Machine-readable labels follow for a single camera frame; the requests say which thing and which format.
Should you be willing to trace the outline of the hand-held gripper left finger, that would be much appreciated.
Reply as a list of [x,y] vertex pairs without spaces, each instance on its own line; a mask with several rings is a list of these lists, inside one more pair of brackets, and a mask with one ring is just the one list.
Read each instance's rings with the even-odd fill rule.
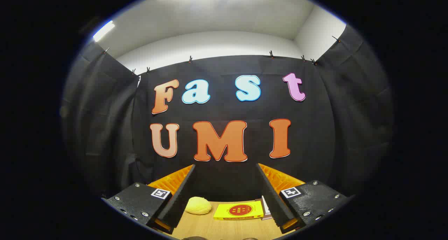
[[131,221],[172,234],[192,197],[195,168],[192,164],[150,184],[135,182],[102,201]]

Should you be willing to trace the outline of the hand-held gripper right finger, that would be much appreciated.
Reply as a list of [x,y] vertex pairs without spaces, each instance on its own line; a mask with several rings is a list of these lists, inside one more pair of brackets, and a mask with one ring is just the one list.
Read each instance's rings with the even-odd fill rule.
[[261,194],[282,233],[315,224],[352,199],[322,181],[304,182],[261,163],[256,169]]

